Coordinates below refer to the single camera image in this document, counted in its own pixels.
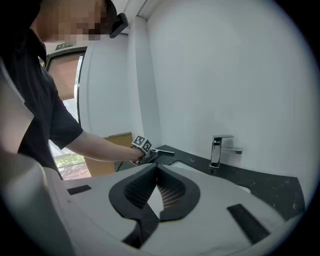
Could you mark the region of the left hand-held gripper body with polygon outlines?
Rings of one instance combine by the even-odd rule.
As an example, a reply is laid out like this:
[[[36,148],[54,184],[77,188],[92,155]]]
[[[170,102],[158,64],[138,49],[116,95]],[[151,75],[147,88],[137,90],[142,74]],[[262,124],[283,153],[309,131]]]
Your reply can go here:
[[[151,159],[151,147],[152,147],[152,144],[147,138],[138,135],[132,141],[131,148],[139,149],[143,153],[143,156],[138,158],[135,161],[131,161],[131,163],[134,164],[135,166],[147,163]]]

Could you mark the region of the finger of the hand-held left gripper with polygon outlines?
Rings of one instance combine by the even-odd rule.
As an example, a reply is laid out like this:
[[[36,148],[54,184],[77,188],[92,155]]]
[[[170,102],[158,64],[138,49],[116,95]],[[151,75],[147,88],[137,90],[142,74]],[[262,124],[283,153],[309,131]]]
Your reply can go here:
[[[158,157],[159,157],[158,152],[155,151],[155,150],[151,150],[151,151],[149,152],[148,157],[146,158],[146,162],[147,162],[147,163],[153,163],[153,162],[156,160],[156,158],[158,158]]]

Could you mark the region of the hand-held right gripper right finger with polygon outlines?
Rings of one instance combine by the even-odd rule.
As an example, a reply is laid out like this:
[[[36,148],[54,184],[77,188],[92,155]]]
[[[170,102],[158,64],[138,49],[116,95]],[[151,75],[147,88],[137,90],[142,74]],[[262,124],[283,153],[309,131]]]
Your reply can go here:
[[[200,200],[200,188],[194,181],[164,165],[156,167],[156,186],[163,204],[163,210],[159,214],[161,222],[183,219]]]

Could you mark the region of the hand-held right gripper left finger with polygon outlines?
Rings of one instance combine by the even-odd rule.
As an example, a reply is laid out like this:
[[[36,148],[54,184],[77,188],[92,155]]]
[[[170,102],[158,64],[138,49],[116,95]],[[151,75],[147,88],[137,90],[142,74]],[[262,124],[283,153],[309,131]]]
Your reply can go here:
[[[157,185],[157,176],[156,163],[112,174],[108,185],[110,204],[125,219],[145,221],[145,207]]]

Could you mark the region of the person's right forearm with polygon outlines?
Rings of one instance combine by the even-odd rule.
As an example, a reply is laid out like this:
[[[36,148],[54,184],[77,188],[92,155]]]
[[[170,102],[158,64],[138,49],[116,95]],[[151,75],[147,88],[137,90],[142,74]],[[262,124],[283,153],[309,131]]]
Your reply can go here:
[[[0,153],[18,152],[33,118],[0,57]]]

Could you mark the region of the person's left forearm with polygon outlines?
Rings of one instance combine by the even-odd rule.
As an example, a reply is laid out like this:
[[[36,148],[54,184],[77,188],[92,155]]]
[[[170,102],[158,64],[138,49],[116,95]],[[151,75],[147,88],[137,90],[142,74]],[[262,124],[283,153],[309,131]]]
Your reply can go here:
[[[136,161],[144,156],[140,149],[118,145],[85,131],[66,148],[83,157],[100,162]]]

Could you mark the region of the white sink basin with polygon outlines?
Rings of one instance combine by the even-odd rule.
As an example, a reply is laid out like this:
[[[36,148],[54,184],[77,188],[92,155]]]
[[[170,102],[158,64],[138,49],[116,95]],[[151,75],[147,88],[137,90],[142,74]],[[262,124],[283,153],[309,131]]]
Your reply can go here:
[[[177,168],[181,168],[181,169],[185,169],[185,170],[189,170],[189,171],[193,171],[193,172],[196,172],[196,173],[201,173],[203,175],[205,175],[206,173],[198,170],[198,169],[195,169],[189,165],[186,165],[180,161],[176,161],[175,163],[173,163],[171,165],[172,167],[177,167]],[[242,190],[246,191],[247,193],[251,194],[251,190],[249,188],[246,188],[244,186],[240,186],[240,185],[237,185],[239,188],[241,188]]]

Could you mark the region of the chrome faucet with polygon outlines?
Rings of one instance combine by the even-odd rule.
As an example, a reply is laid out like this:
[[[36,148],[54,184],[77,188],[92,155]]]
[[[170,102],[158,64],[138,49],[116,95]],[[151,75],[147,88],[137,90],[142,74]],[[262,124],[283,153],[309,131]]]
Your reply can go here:
[[[220,158],[221,153],[227,154],[237,154],[241,155],[243,152],[242,148],[239,147],[223,147],[223,139],[233,138],[233,135],[214,135],[212,139],[212,146],[211,146],[211,154],[210,154],[210,168],[218,169],[220,167]]]

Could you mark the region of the person's black shirt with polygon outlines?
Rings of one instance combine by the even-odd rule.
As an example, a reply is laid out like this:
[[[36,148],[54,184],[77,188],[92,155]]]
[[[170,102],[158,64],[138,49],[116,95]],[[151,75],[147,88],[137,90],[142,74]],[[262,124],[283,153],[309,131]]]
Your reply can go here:
[[[51,75],[41,66],[47,60],[45,45],[32,31],[41,0],[0,0],[0,57],[33,114],[18,152],[58,171],[49,142],[65,148],[83,129],[59,97]]]

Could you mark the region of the green exit sign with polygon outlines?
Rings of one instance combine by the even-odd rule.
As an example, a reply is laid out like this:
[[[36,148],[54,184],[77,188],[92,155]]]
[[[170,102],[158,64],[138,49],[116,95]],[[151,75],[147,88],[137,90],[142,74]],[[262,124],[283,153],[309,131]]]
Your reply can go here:
[[[56,46],[56,48],[55,48],[55,51],[66,49],[66,48],[70,48],[70,47],[73,47],[75,45],[76,45],[76,43],[74,41],[64,42],[64,43],[58,44]]]

